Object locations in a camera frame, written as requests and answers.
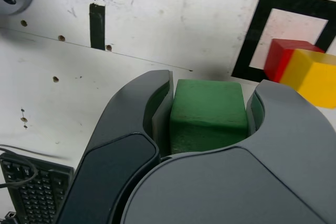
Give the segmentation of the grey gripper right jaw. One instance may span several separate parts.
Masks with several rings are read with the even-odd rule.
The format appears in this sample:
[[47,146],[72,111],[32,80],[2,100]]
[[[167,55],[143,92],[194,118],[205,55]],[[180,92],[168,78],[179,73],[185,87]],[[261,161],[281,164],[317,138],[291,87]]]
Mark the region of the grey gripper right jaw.
[[122,223],[335,223],[335,129],[292,88],[262,81],[248,137],[174,155],[133,190]]

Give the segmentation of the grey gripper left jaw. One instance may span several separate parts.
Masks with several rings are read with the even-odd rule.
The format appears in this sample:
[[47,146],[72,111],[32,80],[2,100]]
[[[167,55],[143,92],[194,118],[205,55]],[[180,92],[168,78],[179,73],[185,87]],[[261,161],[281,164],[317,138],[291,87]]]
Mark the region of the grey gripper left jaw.
[[152,119],[170,107],[173,77],[152,70],[108,102],[66,192],[57,223],[119,223],[138,182],[160,163]]

